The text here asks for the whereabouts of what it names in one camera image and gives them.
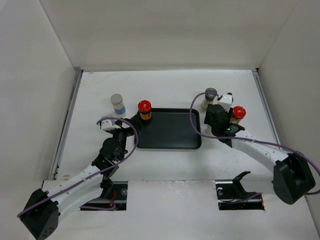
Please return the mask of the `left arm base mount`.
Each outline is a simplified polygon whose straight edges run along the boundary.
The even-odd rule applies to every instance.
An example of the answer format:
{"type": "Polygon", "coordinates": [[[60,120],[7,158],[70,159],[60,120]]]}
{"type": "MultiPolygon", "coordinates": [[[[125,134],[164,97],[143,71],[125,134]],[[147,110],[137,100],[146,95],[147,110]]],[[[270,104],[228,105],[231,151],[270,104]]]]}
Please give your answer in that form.
{"type": "Polygon", "coordinates": [[[103,190],[98,198],[94,198],[80,207],[81,211],[126,211],[128,182],[115,181],[112,187],[103,190]]]}

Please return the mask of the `clear-grinder-top salt bottle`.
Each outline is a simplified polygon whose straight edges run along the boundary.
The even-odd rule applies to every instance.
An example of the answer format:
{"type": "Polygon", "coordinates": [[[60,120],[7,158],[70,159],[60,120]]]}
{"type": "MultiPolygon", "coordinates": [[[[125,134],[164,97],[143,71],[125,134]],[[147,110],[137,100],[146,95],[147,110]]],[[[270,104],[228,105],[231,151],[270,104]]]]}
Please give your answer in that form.
{"type": "Polygon", "coordinates": [[[201,103],[201,108],[205,111],[209,104],[214,102],[215,97],[218,96],[218,92],[215,88],[209,87],[205,90],[205,95],[201,103]]]}

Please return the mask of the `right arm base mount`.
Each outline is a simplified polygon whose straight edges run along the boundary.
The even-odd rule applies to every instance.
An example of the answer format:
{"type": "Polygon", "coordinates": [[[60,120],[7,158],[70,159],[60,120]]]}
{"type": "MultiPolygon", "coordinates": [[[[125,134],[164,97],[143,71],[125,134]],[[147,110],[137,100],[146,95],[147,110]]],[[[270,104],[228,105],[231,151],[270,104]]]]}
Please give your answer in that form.
{"type": "Polygon", "coordinates": [[[215,181],[220,211],[265,210],[262,193],[248,192],[241,184],[243,177],[250,173],[250,171],[244,171],[233,179],[215,181]]]}

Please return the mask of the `black-cap pepper bottle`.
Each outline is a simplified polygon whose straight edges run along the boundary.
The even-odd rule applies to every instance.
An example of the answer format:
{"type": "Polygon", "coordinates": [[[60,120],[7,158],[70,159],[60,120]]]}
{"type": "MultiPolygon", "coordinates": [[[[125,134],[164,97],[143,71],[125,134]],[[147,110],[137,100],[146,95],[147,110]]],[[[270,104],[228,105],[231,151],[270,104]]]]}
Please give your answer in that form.
{"type": "Polygon", "coordinates": [[[234,101],[234,97],[233,94],[231,92],[228,92],[226,94],[226,100],[227,100],[227,108],[226,110],[229,111],[229,109],[232,107],[233,101],[234,101]]]}

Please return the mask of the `red-lid brown jar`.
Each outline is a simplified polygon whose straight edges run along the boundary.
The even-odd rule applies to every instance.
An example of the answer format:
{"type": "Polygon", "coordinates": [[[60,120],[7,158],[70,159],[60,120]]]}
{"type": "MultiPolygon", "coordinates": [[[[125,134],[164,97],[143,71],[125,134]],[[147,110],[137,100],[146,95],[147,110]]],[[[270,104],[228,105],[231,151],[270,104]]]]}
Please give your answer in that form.
{"type": "Polygon", "coordinates": [[[246,116],[247,112],[242,106],[235,106],[232,109],[230,123],[231,124],[239,124],[242,119],[246,116]]]}
{"type": "Polygon", "coordinates": [[[137,107],[141,122],[149,124],[152,121],[152,104],[148,100],[141,100],[137,107]]]}

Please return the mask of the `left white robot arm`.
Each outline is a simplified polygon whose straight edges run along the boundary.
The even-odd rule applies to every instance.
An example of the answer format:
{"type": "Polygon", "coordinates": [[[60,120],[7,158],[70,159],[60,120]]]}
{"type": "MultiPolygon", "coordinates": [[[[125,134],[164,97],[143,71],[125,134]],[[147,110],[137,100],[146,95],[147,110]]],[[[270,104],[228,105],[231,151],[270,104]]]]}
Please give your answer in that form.
{"type": "Polygon", "coordinates": [[[17,215],[36,240],[47,239],[69,213],[84,208],[91,200],[105,200],[112,195],[111,176],[133,154],[126,150],[127,138],[139,137],[142,122],[136,113],[131,118],[105,116],[97,125],[112,136],[103,142],[93,162],[56,187],[35,190],[17,215]]]}

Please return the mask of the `silver-lid shaker blue label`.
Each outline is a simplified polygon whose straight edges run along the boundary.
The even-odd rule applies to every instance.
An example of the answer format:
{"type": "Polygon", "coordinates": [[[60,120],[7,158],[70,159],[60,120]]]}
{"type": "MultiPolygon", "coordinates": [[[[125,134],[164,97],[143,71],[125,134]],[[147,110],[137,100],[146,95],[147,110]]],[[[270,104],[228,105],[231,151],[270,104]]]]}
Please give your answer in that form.
{"type": "Polygon", "coordinates": [[[113,110],[117,115],[124,115],[126,113],[126,107],[123,102],[123,97],[116,93],[110,97],[111,104],[113,106],[113,110]]]}

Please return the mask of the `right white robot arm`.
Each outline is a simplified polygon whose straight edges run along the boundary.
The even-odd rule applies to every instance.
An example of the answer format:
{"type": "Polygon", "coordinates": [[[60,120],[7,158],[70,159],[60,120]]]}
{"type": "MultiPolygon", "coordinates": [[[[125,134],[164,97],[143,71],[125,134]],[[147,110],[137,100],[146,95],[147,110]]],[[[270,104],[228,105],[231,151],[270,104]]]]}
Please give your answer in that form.
{"type": "Polygon", "coordinates": [[[288,205],[294,204],[316,186],[305,159],[283,149],[263,144],[237,123],[231,123],[227,111],[219,104],[209,104],[204,123],[211,133],[232,149],[250,156],[273,173],[275,195],[288,205]]]}

